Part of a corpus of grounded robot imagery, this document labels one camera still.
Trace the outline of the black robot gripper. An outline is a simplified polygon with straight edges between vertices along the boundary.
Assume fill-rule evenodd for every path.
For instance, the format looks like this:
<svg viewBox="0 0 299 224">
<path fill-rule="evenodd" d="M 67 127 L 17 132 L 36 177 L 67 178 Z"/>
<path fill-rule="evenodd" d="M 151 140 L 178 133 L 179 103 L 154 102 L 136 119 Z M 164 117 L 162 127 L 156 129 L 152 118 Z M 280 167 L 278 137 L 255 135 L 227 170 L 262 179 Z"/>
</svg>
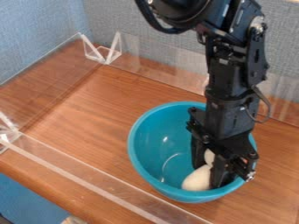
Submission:
<svg viewBox="0 0 299 224">
<path fill-rule="evenodd" d="M 198 169 L 207 164 L 204 153 L 215 156 L 210 175 L 210 188 L 220 188 L 236 177 L 246 182 L 256 175 L 259 155 L 248 141 L 255 127 L 259 99 L 254 93 L 224 97 L 207 93 L 206 109 L 190 107 L 191 164 Z"/>
</svg>

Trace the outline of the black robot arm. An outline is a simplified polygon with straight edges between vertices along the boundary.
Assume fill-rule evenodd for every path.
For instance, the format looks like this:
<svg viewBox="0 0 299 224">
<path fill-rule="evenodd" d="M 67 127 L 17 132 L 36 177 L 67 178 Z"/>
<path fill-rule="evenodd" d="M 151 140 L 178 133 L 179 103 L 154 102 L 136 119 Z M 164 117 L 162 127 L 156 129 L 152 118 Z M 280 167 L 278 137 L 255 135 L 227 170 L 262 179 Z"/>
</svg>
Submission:
<svg viewBox="0 0 299 224">
<path fill-rule="evenodd" d="M 135 0 L 135 4 L 159 32 L 194 30 L 206 46 L 207 105 L 188 108 L 192 166 L 206 164 L 211 151 L 210 186 L 219 188 L 236 177 L 250 181 L 259 155 L 248 136 L 260 123 L 259 104 L 268 103 L 258 88 L 268 69 L 262 6 L 256 0 Z"/>
</svg>

